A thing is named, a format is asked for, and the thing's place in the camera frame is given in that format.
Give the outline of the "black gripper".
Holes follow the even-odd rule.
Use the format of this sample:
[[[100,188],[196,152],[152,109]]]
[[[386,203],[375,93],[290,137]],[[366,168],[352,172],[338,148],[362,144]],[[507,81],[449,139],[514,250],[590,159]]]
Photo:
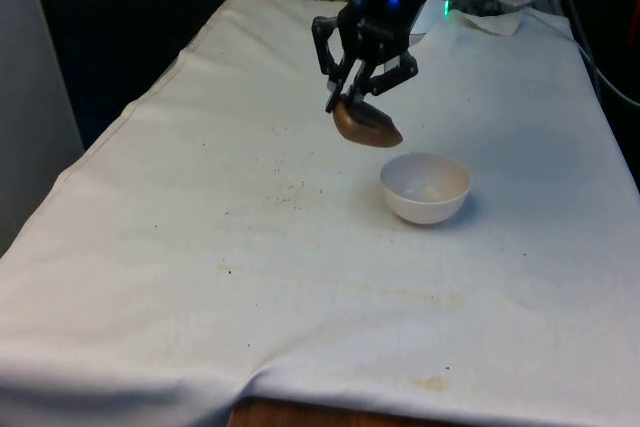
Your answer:
[[[348,113],[356,113],[356,101],[379,96],[418,74],[418,64],[408,49],[409,34],[427,0],[347,0],[336,17],[313,19],[311,32],[321,72],[328,78],[331,94],[326,112],[341,102]],[[329,39],[339,33],[343,54],[337,62]],[[395,67],[380,75],[377,65],[398,56]],[[357,60],[362,63],[347,93],[343,90]]]

